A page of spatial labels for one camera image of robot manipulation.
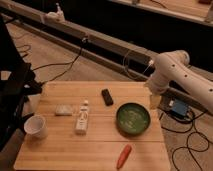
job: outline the black cable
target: black cable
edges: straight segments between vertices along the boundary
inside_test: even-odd
[[[195,124],[195,123],[196,123],[195,121],[196,121],[198,118],[200,118],[201,116],[203,116],[206,112],[207,112],[207,111],[204,111],[204,112],[202,112],[201,114],[199,114],[198,116],[192,118],[192,120],[191,120],[191,127],[190,127],[190,129],[189,129],[188,131],[190,131],[192,128],[194,128],[195,131],[194,131],[194,132],[191,132],[191,133],[187,136],[186,146],[178,147],[178,148],[176,148],[176,149],[172,152],[172,163],[173,163],[175,169],[178,170],[178,171],[179,171],[180,169],[178,168],[178,166],[177,166],[176,163],[175,163],[175,153],[176,153],[177,151],[181,150],[181,149],[187,149],[188,152],[189,152],[189,154],[191,155],[192,159],[195,161],[195,163],[196,163],[197,166],[199,167],[199,169],[200,169],[201,171],[203,171],[201,165],[199,164],[199,162],[198,162],[197,159],[195,158],[193,152],[205,152],[205,151],[207,151],[207,150],[209,149],[210,144],[213,144],[213,142],[210,141],[210,140],[207,138],[206,135],[204,135],[202,132],[198,131],[198,129],[196,128],[196,124]],[[167,128],[166,128],[166,130],[171,131],[171,132],[175,132],[175,133],[179,133],[179,132],[180,132],[180,131],[170,130],[170,129],[167,129]],[[207,142],[207,146],[206,146],[204,149],[198,150],[198,149],[194,149],[194,148],[190,147],[190,145],[189,145],[189,140],[190,140],[190,138],[191,138],[193,135],[195,135],[195,134],[198,134],[201,138],[203,138],[203,139]]]
[[[75,62],[75,61],[77,60],[77,58],[81,55],[82,49],[83,49],[83,47],[80,48],[80,50],[79,50],[79,52],[78,52],[78,55],[75,57],[75,59],[72,60],[72,61],[70,61],[70,62],[46,64],[46,65],[42,65],[42,66],[39,66],[39,67],[37,67],[37,68],[34,68],[34,69],[32,69],[32,70],[33,70],[33,71],[36,71],[36,70],[39,70],[39,69],[42,69],[42,68],[46,68],[46,67],[50,67],[50,66],[70,65],[70,64],[72,64],[73,62]]]
[[[150,0],[151,2],[154,2],[154,3],[156,3],[156,4],[159,4],[160,6],[162,6],[163,8],[165,8],[165,9],[168,9],[163,3],[160,3],[160,2],[158,2],[158,1],[156,1],[156,0]]]
[[[53,77],[52,79],[48,80],[48,81],[53,81],[53,80],[55,80],[55,79],[61,77],[61,76],[64,75],[65,73],[67,73],[67,72],[72,68],[72,66],[73,66],[73,64],[75,63],[75,61],[77,61],[77,59],[80,57],[80,55],[81,55],[81,53],[82,53],[82,50],[83,50],[83,47],[81,46],[81,48],[80,48],[80,50],[79,50],[77,56],[76,56],[75,59],[72,60],[71,62],[66,62],[66,63],[54,63],[54,64],[43,65],[43,66],[41,66],[41,67],[38,67],[38,68],[33,69],[33,71],[38,70],[38,69],[41,69],[41,68],[44,68],[44,67],[54,66],[54,65],[70,65],[69,68],[66,69],[64,72],[62,72],[62,73],[56,75],[55,77]]]
[[[17,49],[20,49],[20,48],[25,48],[26,47],[26,49],[25,50],[20,50],[19,52],[27,52],[27,51],[29,51],[29,50],[31,50],[31,45],[21,45],[21,46],[16,46],[16,48]]]

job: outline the floor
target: floor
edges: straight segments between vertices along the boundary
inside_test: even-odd
[[[11,36],[16,44],[19,51],[22,55],[24,55],[27,51],[28,56],[24,58],[25,61],[32,63],[32,68],[37,68],[41,65],[46,65],[49,63],[58,63],[58,62],[69,62],[72,61],[76,54],[60,47],[52,42],[49,42],[38,35],[27,32],[26,30],[17,27],[13,24],[8,24],[8,29],[10,31]],[[36,70],[36,80],[43,82],[48,81],[54,78],[56,75],[62,73],[67,69],[67,66],[52,66],[45,67],[43,69]],[[100,64],[97,64],[91,60],[88,60],[82,56],[78,58],[76,63],[73,65],[72,69],[69,70],[65,75],[59,77],[57,80],[87,80],[87,81],[133,81],[129,79],[127,76],[121,75],[119,73],[114,72],[108,68],[103,67]],[[24,113],[28,113],[30,111],[34,111],[39,100],[39,95],[33,96],[30,98],[31,103],[25,106]],[[202,117],[195,120],[195,125],[199,132],[205,134],[209,140],[213,141],[213,117],[209,115],[203,115]],[[161,125],[164,127],[162,129],[165,143],[168,150],[168,155],[171,161],[171,170],[174,171],[175,166],[172,162],[172,153],[175,149],[183,146],[180,150],[175,152],[174,161],[179,170],[193,170],[199,171],[201,170],[193,158],[190,156],[189,150],[187,150],[187,137],[190,135],[188,140],[189,147],[191,148],[191,152],[194,157],[197,159],[199,164],[202,167],[203,171],[211,171],[213,170],[213,146],[210,145],[209,149],[205,152],[195,152],[195,150],[202,151],[207,147],[207,141],[204,135],[200,136],[197,133],[193,133],[195,129],[193,128],[191,131],[187,133],[174,133],[165,128],[175,130],[175,131],[185,131],[190,125],[183,125],[177,123],[173,119],[169,118],[167,115],[163,115],[161,117]],[[17,152],[23,140],[23,134],[17,131],[14,136],[11,138],[10,142],[0,153],[0,170],[2,171],[12,171],[12,166],[15,161]]]

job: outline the bottle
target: bottle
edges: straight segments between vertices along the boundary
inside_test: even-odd
[[[86,134],[89,116],[88,104],[88,100],[84,100],[83,105],[80,106],[79,116],[75,127],[76,134]]]
[[[56,3],[56,6],[57,6],[58,19],[60,22],[64,22],[65,21],[64,12],[61,10],[59,3]]]

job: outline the remote control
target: remote control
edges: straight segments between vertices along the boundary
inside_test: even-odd
[[[102,90],[101,94],[103,96],[103,99],[104,99],[106,106],[113,105],[113,100],[112,100],[112,97],[111,97],[108,89]]]

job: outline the electrical cord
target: electrical cord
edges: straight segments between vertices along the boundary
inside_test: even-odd
[[[161,116],[160,116],[159,119],[162,120],[163,116],[164,116],[164,113],[161,114]],[[164,129],[164,130],[166,130],[166,131],[169,131],[169,132],[173,132],[173,133],[177,133],[177,134],[185,134],[185,133],[187,133],[187,132],[189,132],[189,131],[192,130],[193,124],[191,123],[190,127],[189,127],[187,130],[184,130],[184,131],[177,131],[177,130],[173,130],[173,129],[170,129],[170,128],[167,128],[167,127],[164,127],[164,126],[161,126],[161,128]]]
[[[129,72],[129,65],[130,65],[130,60],[129,60],[129,58],[128,58],[128,55],[132,52],[132,51],[134,51],[134,50],[138,50],[138,49],[141,49],[142,47],[139,47],[139,48],[135,48],[135,49],[128,49],[128,51],[127,51],[127,53],[124,55],[124,57],[123,57],[123,67],[124,67],[124,72],[127,74],[127,76],[129,77],[129,78],[131,78],[132,80],[137,80],[137,79],[139,79],[139,78],[142,78],[142,76],[133,76],[133,75],[131,75],[130,74],[130,72]],[[150,64],[146,67],[146,69],[143,71],[143,73],[142,74],[145,74],[145,72],[151,67],[153,65],[153,63],[152,62],[150,62]]]
[[[165,8],[165,9],[168,9],[163,3],[161,3],[161,2],[158,2],[158,1],[156,1],[156,0],[150,0],[151,2],[154,2],[154,3],[156,3],[156,4],[159,4],[160,6],[162,6],[163,8]]]
[[[60,65],[69,65],[68,69],[66,69],[65,71],[63,71],[62,73],[56,75],[55,77],[53,77],[52,79],[48,80],[48,81],[53,81],[59,77],[61,77],[62,75],[64,75],[65,73],[67,73],[69,70],[72,69],[72,66],[74,65],[74,63],[77,61],[77,59],[80,57],[81,53],[82,53],[82,50],[83,50],[83,46],[80,47],[80,50],[78,52],[78,54],[76,55],[76,57],[74,58],[74,60],[70,61],[70,62],[64,62],[64,63],[52,63],[52,64],[47,64],[47,65],[43,65],[43,66],[40,66],[40,67],[37,67],[37,68],[34,68],[33,71],[36,71],[36,70],[39,70],[39,69],[42,69],[42,68],[46,68],[46,67],[50,67],[50,66],[60,66]]]
[[[16,48],[18,49],[18,52],[20,53],[21,57],[25,58],[29,55],[28,51],[31,50],[31,45],[16,46]]]
[[[179,150],[186,149],[186,150],[188,150],[189,154],[191,155],[192,159],[195,161],[195,163],[196,163],[196,165],[199,167],[199,169],[200,169],[201,171],[203,171],[201,165],[200,165],[199,162],[197,161],[197,159],[196,159],[196,157],[194,156],[193,152],[197,152],[197,153],[205,152],[205,151],[207,151],[207,150],[210,148],[210,144],[213,145],[213,142],[210,141],[210,140],[207,138],[207,136],[206,136],[204,133],[200,132],[200,131],[197,129],[197,127],[196,127],[196,120],[197,120],[198,118],[202,117],[207,111],[204,111],[204,112],[200,113],[200,114],[197,115],[197,116],[195,116],[194,111],[193,111],[192,109],[190,109],[190,111],[191,111],[191,114],[192,114],[192,118],[191,118],[191,120],[190,120],[191,122],[188,122],[188,124],[191,124],[191,126],[190,126],[190,128],[189,128],[188,130],[186,130],[186,131],[176,131],[176,130],[171,130],[171,129],[165,128],[165,127],[163,127],[163,126],[162,126],[162,128],[165,129],[165,130],[167,130],[167,131],[174,132],[174,133],[187,133],[187,132],[191,131],[192,128],[194,128],[195,131],[194,131],[194,132],[191,132],[191,133],[187,136],[187,139],[186,139],[186,146],[178,147],[178,148],[176,148],[176,149],[172,152],[172,163],[173,163],[175,169],[179,171],[180,169],[178,168],[177,164],[175,163],[175,154],[176,154],[176,152],[179,151]],[[164,114],[165,114],[164,112],[161,113],[160,118],[159,118],[160,120],[163,118]],[[193,135],[195,135],[195,134],[198,134],[204,141],[206,141],[207,146],[206,146],[205,148],[203,148],[203,149],[195,149],[195,148],[190,147],[189,141],[190,141],[191,137],[192,137]]]

